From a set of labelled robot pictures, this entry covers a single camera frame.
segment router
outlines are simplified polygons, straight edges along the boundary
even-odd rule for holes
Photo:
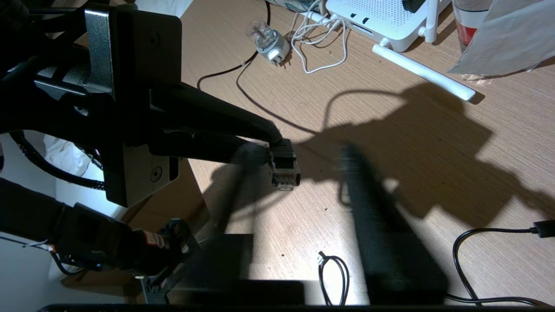
[[[424,37],[429,43],[434,42],[437,16],[450,3],[451,0],[426,0],[418,11],[411,13],[403,9],[401,0],[327,0],[326,9],[331,14],[330,19],[339,17],[353,31],[377,42],[372,47],[374,53],[462,100],[470,100],[476,91],[399,54],[408,49],[418,37]],[[326,21],[325,16],[315,12],[302,14],[314,21]],[[333,24],[331,28],[337,27],[337,24]]]

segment wood grain surface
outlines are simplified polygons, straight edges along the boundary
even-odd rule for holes
[[[270,24],[287,34],[293,16],[271,6]],[[256,17],[266,17],[263,1],[194,1],[182,18],[183,81],[196,85],[201,76],[246,60],[254,45],[244,30]],[[440,22],[434,45],[420,38],[405,55],[444,73],[461,52],[450,8]],[[342,57],[338,36],[301,47],[309,69]],[[274,121],[294,142],[302,171],[299,187],[287,193],[265,189],[256,214],[253,205],[240,209],[228,231],[255,232],[251,278],[315,281],[317,252],[323,250],[349,266],[347,303],[368,303],[352,215],[339,193],[340,148],[352,142],[388,177],[407,218],[448,274],[451,293],[468,297],[451,258],[459,234],[476,227],[529,228],[555,218],[555,67],[548,61],[506,77],[448,74],[484,96],[478,104],[463,103],[373,54],[374,43],[349,32],[347,61],[311,75],[293,54],[284,66],[257,57],[242,73],[203,81],[202,90]],[[191,166],[210,206],[225,166],[199,160]],[[460,259],[480,297],[555,304],[554,255],[555,239],[486,233],[466,241]],[[330,265],[325,276],[338,302],[337,269]],[[308,302],[322,304],[319,288],[307,288],[313,294]]]

